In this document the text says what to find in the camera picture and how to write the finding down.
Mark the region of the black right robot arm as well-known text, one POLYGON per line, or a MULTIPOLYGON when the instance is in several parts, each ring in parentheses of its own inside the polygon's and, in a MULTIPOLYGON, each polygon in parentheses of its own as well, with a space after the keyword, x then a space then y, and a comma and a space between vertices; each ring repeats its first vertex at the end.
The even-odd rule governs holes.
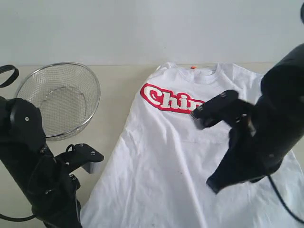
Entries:
POLYGON ((202 123, 230 126, 228 150, 207 185, 214 193, 276 172, 304 134, 304 47, 299 45, 262 78, 255 104, 227 90, 204 104, 202 123))

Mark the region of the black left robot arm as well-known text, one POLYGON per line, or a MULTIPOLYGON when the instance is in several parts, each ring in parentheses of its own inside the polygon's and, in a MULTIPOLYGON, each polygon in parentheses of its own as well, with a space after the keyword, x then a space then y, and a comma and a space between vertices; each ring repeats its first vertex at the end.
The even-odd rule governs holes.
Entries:
POLYGON ((0 99, 0 159, 48 228, 79 228, 79 202, 65 163, 46 143, 38 108, 21 98, 0 99))

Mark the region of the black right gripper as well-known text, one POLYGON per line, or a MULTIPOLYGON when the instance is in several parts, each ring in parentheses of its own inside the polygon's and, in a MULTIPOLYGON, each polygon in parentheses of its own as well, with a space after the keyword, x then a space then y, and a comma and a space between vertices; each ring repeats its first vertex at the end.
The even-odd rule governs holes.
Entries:
POLYGON ((259 126, 254 136, 244 123, 229 131, 228 150, 206 184, 218 194, 242 182, 258 182, 280 168, 280 125, 259 126))

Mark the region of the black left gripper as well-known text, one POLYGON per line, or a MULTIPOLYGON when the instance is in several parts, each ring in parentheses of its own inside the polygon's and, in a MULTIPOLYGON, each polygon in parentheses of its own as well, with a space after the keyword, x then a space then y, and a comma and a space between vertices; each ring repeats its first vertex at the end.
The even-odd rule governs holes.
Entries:
POLYGON ((32 211, 52 228, 80 228, 76 189, 62 162, 41 156, 27 185, 32 211))

